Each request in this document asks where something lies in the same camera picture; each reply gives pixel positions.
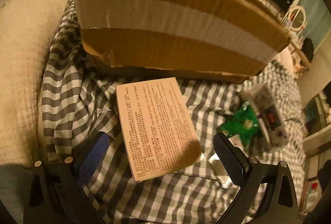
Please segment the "black backpack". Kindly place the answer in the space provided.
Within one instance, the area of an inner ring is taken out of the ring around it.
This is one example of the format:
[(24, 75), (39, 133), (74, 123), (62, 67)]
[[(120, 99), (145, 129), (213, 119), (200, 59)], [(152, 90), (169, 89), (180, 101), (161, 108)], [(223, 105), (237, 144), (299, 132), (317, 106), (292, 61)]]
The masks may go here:
[(310, 38), (303, 40), (301, 51), (305, 54), (308, 61), (311, 63), (314, 58), (314, 45)]

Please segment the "silver foil packet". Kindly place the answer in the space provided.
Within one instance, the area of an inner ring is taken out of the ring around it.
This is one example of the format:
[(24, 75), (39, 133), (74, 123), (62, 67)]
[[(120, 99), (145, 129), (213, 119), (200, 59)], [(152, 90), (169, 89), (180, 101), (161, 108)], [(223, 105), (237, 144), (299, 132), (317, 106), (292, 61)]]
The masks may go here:
[(214, 153), (210, 157), (200, 155), (200, 161), (207, 160), (213, 174), (221, 181), (222, 188), (228, 188), (231, 184), (243, 187), (247, 181), (249, 164), (247, 156), (243, 152), (242, 143), (232, 143), (223, 133), (217, 133), (213, 137)]

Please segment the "brown cardboard box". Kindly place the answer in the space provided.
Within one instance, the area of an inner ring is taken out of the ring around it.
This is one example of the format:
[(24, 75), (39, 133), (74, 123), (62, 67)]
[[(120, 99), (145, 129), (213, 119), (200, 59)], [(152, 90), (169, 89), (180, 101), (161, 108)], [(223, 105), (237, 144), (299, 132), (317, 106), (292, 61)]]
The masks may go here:
[(84, 50), (121, 75), (241, 83), (290, 43), (258, 0), (74, 0)]

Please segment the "checkered grey white cloth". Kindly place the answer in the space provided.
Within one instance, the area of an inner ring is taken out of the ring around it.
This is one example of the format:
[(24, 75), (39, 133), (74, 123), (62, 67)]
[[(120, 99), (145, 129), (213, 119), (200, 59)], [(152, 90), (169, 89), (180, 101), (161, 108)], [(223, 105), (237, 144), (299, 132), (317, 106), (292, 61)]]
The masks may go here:
[(44, 71), (48, 158), (105, 223), (291, 223), (304, 184), (302, 106), (277, 61), (241, 85), (105, 77), (74, 0)]

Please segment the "green plastic packet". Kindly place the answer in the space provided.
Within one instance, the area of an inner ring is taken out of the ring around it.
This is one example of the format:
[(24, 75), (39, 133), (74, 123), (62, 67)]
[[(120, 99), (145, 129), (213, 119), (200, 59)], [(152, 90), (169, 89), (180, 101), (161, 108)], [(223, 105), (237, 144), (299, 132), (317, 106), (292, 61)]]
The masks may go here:
[(259, 132), (259, 121), (249, 101), (244, 101), (239, 110), (217, 128), (217, 133), (223, 133), (227, 138), (239, 135), (244, 147), (249, 146)]

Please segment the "white oval vanity mirror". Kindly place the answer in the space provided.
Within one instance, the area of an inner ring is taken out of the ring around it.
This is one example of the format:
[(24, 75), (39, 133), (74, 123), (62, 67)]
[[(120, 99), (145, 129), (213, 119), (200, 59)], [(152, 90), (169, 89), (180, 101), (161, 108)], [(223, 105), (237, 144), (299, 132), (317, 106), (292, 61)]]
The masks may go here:
[(307, 24), (305, 9), (299, 5), (289, 9), (287, 19), (290, 22), (289, 29), (291, 31), (302, 31)]

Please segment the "white QR code sachet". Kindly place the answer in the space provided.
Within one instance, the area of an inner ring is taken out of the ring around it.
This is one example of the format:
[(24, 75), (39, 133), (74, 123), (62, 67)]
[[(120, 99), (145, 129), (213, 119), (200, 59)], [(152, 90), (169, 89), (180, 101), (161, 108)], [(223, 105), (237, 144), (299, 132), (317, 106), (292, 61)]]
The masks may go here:
[(263, 83), (258, 83), (248, 90), (242, 90), (240, 97), (248, 101), (258, 119), (262, 138), (258, 145), (262, 151), (275, 151), (285, 146), (289, 135), (276, 107), (276, 102)]

